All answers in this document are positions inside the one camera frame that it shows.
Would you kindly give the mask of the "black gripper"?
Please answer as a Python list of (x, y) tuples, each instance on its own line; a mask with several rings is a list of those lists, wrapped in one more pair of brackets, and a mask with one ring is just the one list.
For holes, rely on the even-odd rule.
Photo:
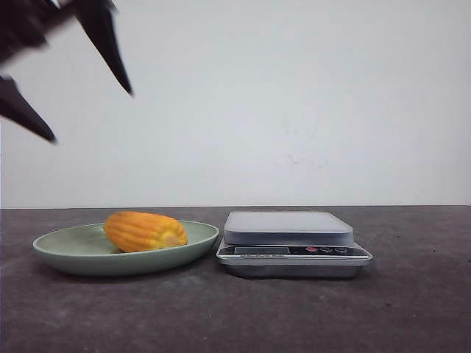
[[(112, 1), (2, 1), (1, 60), (46, 43), (46, 36), (76, 14), (85, 34), (117, 82), (130, 95), (132, 86), (116, 40)], [(19, 92), (11, 77), (1, 77), (1, 116), (50, 143), (56, 137), (49, 125)]]

